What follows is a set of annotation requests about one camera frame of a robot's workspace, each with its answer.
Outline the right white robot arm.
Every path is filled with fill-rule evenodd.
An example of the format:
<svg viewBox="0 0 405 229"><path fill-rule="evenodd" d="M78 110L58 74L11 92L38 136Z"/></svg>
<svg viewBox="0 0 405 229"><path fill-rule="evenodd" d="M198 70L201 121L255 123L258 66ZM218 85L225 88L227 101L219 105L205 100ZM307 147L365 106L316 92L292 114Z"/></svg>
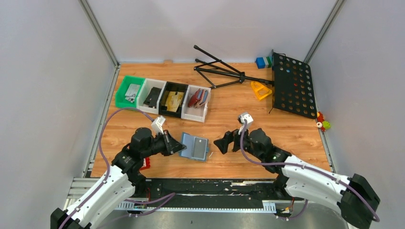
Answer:
<svg viewBox="0 0 405 229"><path fill-rule="evenodd" d="M339 175L306 163L275 146L261 128L227 131L214 141L222 154L227 153L230 143L234 144L232 151L254 156L257 165L277 174L272 188L278 199L291 196L316 202L358 229L368 229L373 221L379 221L376 210L381 200L365 177Z"/></svg>

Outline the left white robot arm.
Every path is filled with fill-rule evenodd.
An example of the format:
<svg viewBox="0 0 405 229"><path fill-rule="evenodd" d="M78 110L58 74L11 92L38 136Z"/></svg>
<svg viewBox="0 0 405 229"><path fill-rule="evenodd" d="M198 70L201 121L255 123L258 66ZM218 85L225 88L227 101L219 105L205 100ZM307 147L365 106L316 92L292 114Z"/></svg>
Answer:
<svg viewBox="0 0 405 229"><path fill-rule="evenodd" d="M57 208L50 216L52 229L96 229L121 202L146 192L146 177L140 173L144 159L162 154L171 156L187 146L167 130L156 135L149 128L138 128L115 156L104 175L67 209Z"/></svg>

